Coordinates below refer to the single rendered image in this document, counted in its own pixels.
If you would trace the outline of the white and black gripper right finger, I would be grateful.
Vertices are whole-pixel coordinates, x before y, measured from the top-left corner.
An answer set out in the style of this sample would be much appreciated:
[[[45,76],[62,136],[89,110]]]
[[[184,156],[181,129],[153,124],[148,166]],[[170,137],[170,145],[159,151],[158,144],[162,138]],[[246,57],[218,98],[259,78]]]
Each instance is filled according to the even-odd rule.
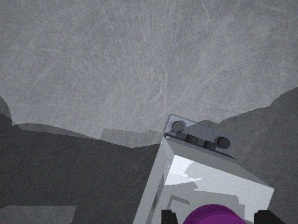
[[[254,224],[285,224],[270,210],[258,210],[254,213]]]

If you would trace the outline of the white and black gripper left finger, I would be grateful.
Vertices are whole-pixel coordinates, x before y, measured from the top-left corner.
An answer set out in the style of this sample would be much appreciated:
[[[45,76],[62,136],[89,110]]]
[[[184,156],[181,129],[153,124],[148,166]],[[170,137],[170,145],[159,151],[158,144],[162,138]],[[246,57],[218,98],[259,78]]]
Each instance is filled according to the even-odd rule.
[[[176,213],[172,213],[172,210],[161,210],[161,224],[178,224]]]

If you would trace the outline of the grey tube rack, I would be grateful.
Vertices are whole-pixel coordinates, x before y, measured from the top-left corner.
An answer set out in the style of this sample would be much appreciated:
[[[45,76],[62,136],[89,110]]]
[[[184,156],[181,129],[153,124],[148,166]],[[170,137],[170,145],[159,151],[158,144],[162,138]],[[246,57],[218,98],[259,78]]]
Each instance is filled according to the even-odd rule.
[[[273,191],[238,164],[163,136],[133,224],[161,224],[161,210],[172,210],[183,224],[190,204],[209,198],[254,224],[254,213],[267,210]]]

